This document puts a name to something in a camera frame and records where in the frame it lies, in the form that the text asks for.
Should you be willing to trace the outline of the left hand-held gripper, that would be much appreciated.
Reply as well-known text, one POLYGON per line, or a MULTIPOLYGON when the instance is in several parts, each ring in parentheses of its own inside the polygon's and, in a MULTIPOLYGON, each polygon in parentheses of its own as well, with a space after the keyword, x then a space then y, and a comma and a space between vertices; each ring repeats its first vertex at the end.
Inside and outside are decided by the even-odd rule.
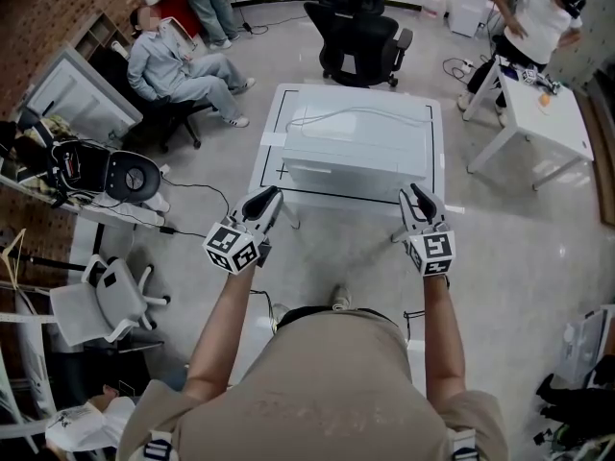
POLYGON ((261 267, 271 251, 268 232, 283 204, 277 186, 264 186, 247 193, 231 211, 209 230, 202 247, 209 261, 232 275, 252 265, 261 267))

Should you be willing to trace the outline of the person's left forearm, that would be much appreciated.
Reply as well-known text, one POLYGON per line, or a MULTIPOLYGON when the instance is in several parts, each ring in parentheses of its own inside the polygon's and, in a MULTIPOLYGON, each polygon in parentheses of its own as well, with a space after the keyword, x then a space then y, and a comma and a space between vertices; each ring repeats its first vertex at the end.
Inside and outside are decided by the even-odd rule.
POLYGON ((229 275, 190 358, 183 392, 200 403, 228 387, 245 322, 255 266, 229 275))

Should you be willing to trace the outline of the person's right forearm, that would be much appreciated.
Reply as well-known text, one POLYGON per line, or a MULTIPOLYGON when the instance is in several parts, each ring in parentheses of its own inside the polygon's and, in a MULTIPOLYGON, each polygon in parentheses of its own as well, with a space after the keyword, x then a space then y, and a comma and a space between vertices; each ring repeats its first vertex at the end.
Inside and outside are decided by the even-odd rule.
POLYGON ((426 277, 423 283, 427 398, 436 407, 466 390, 466 362, 445 277, 426 277))

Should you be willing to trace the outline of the glass-door white fridge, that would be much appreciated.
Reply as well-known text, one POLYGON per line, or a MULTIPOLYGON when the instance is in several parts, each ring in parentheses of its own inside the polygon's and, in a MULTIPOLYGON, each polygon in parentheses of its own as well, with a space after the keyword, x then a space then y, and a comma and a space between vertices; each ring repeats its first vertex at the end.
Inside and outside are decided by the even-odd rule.
POLYGON ((117 145, 142 113, 66 43, 29 86, 17 111, 58 115, 86 138, 117 145))

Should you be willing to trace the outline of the person's black trousers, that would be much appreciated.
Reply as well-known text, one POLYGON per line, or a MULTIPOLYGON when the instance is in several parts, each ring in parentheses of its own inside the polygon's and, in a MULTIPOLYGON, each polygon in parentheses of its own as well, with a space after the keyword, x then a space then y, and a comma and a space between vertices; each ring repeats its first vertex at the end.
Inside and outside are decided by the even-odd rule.
MULTIPOLYGON (((358 312, 360 315, 374 315, 380 318, 383 318, 387 321, 390 321, 389 318, 380 314, 379 312, 369 309, 369 308, 359 308, 357 310, 354 309, 338 309, 338 312, 358 312)), ((288 310, 284 313, 281 319, 276 324, 276 328, 280 329, 286 325, 289 325, 299 319, 305 318, 310 315, 323 313, 323 312, 335 312, 335 309, 332 306, 325 305, 315 305, 315 306, 302 306, 296 309, 288 310)))

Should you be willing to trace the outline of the white small desk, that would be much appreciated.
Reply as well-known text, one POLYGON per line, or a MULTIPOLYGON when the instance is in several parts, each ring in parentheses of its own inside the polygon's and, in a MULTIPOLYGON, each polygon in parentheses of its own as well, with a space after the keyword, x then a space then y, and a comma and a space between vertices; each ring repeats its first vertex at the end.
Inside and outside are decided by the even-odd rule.
POLYGON ((504 68, 507 65, 506 59, 494 57, 483 83, 462 114, 465 121, 470 120, 493 84, 498 83, 501 86, 507 104, 506 126, 468 164, 467 172, 478 172, 516 134, 547 141, 571 155, 563 165, 535 180, 532 184, 533 190, 559 178, 580 162, 593 161, 594 153, 588 132, 572 90, 561 87, 557 94, 551 97, 549 104, 544 106, 540 101, 542 90, 527 84, 520 77, 513 79, 506 75, 504 68))

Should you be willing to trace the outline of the white office chair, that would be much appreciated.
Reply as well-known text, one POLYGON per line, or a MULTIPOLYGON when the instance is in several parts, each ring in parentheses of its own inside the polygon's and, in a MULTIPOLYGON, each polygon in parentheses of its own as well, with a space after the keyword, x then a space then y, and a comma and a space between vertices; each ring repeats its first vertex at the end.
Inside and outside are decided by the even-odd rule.
POLYGON ((135 279, 125 260, 92 255, 79 282, 49 291, 53 316, 66 344, 74 347, 99 339, 112 344, 134 328, 153 330, 149 307, 171 302, 168 295, 145 294, 153 272, 149 264, 135 279))

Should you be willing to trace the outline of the black backpack with round disc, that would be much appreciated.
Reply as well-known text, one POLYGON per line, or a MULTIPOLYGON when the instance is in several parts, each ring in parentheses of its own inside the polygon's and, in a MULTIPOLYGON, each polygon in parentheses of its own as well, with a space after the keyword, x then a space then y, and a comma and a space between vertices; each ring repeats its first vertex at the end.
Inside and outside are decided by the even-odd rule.
POLYGON ((161 184, 160 170, 149 158, 82 139, 53 142, 47 166, 48 185, 62 203, 89 202, 101 194, 118 203, 141 203, 153 198, 161 184))

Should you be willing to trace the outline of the spare hand-held gripper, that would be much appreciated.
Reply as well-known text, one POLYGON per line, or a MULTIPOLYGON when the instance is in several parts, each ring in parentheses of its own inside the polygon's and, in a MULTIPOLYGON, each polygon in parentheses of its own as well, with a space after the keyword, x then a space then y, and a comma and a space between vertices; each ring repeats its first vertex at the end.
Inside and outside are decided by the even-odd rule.
POLYGON ((535 67, 524 68, 521 77, 525 84, 541 87, 550 95, 557 95, 561 89, 560 82, 552 80, 549 75, 540 73, 535 67))

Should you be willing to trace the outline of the person's beige t-shirt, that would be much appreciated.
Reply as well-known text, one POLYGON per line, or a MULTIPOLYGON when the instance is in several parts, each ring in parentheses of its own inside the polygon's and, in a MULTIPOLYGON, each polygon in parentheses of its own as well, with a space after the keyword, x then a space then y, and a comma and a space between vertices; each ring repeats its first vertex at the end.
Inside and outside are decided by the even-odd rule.
POLYGON ((283 326, 244 378, 205 403, 154 380, 117 461, 142 461, 166 432, 179 461, 453 461, 472 430, 480 461, 507 461, 497 400, 465 391, 432 406, 414 387, 406 344, 369 312, 319 312, 283 326))

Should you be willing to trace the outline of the black coat rack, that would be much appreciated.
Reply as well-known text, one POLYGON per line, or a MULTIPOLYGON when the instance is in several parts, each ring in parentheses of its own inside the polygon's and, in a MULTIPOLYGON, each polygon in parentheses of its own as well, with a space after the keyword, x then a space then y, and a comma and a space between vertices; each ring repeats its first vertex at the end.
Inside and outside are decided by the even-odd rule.
POLYGON ((17 252, 10 252, 8 254, 8 258, 27 262, 27 263, 32 263, 34 265, 55 268, 55 269, 62 269, 66 271, 76 271, 76 272, 83 273, 86 270, 85 265, 79 265, 79 264, 74 264, 74 263, 69 263, 69 262, 62 262, 62 261, 57 261, 54 259, 48 259, 48 258, 38 257, 38 256, 24 255, 24 254, 19 254, 17 252))

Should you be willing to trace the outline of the white flat box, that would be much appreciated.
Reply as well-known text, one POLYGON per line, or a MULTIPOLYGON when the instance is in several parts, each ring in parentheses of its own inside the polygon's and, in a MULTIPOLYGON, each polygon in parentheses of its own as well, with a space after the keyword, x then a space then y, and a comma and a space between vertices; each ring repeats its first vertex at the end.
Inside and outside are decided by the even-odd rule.
POLYGON ((594 385, 595 367, 606 355, 615 355, 615 304, 566 325, 556 374, 570 385, 594 385))

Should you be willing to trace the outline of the wooden cubby shelf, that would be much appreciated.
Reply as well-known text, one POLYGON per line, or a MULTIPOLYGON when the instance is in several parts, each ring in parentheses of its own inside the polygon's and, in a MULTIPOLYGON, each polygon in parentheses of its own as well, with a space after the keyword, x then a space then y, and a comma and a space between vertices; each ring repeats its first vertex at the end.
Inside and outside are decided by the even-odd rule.
POLYGON ((81 27, 69 43, 86 61, 90 61, 100 49, 111 49, 114 40, 129 53, 130 41, 104 12, 97 11, 81 20, 81 27))

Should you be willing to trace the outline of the wooden clothes hanger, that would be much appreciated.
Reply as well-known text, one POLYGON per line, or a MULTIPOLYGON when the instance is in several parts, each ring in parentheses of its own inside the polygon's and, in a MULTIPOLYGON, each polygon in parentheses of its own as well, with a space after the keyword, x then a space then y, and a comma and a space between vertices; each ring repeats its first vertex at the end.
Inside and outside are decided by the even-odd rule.
POLYGON ((0 251, 0 261, 7 269, 10 283, 14 290, 19 289, 18 269, 26 229, 23 228, 14 239, 0 251))

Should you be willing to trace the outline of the white metal shelf rack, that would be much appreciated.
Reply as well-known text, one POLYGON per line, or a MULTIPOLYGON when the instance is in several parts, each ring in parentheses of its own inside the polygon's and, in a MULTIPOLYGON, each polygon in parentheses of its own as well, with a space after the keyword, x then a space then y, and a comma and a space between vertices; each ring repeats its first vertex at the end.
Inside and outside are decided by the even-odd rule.
POLYGON ((9 347, 0 343, 0 414, 9 416, 8 424, 0 424, 0 441, 21 439, 34 453, 39 452, 36 437, 43 434, 47 420, 57 407, 44 349, 44 327, 57 320, 40 314, 29 300, 31 293, 46 297, 48 293, 36 287, 15 289, 0 280, 0 325, 15 327, 16 347, 25 378, 12 380, 6 364, 9 347), (21 410, 15 390, 23 387, 30 395, 37 417, 21 410))

